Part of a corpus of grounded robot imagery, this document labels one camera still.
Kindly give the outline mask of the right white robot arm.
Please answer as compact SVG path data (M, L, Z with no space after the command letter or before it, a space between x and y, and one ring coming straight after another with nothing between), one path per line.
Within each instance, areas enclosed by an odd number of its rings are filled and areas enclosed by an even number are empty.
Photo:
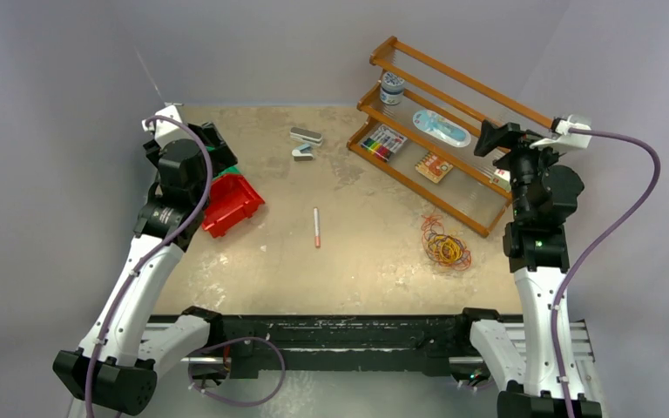
M498 320L469 321L454 342L465 354L479 352L499 394L500 417L600 417L599 401L585 392L575 362L567 311L571 264L565 221L578 209L585 186L559 164L568 151L588 147L586 125L557 118L551 136L516 123L482 122L474 153L506 153L493 165L510 175L513 220L504 230L503 251L521 301L525 351L520 353Z

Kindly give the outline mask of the green plastic bin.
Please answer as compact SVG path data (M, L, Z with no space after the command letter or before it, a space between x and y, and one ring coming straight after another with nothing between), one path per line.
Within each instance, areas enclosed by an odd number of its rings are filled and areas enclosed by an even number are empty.
M225 176L227 174L241 175L241 172L237 168L237 166L231 166L231 167L226 168L224 171L221 171L219 174L217 174L217 177Z

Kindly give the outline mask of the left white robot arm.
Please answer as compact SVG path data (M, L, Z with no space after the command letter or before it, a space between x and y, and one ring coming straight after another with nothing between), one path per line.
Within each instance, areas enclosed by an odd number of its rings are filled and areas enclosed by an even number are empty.
M213 356L225 344L221 328L183 316L169 343L143 346L159 295L204 224L214 178L238 162L211 122L154 116L143 124L152 134L145 155L157 173L133 227L125 266L78 348L59 351L52 364L58 379L84 403L86 417L104 411L140 414L163 375L167 351L175 360L182 356L180 347Z

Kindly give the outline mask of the red plastic bin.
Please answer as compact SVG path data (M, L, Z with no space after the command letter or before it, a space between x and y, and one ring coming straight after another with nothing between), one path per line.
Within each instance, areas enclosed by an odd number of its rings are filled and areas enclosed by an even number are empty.
M235 225L250 219L265 204L244 176L228 173L216 178L210 188L210 204L201 228L219 238Z

